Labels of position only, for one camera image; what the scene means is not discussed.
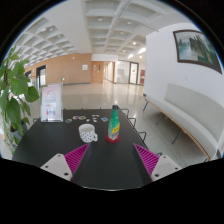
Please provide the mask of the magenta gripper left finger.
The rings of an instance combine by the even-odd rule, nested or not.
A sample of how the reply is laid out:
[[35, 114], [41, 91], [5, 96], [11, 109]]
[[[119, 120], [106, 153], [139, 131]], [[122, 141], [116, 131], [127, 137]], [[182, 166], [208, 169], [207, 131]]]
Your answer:
[[41, 169], [70, 181], [75, 171], [78, 169], [89, 146], [90, 144], [87, 143], [65, 155], [58, 153], [42, 165]]

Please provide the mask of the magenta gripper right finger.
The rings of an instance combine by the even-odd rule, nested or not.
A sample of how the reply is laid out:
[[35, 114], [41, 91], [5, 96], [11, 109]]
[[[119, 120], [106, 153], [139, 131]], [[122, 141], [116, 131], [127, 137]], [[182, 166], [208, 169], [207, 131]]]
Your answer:
[[145, 170], [153, 181], [164, 178], [174, 172], [181, 170], [168, 155], [157, 155], [152, 151], [135, 144], [134, 148], [138, 153]]

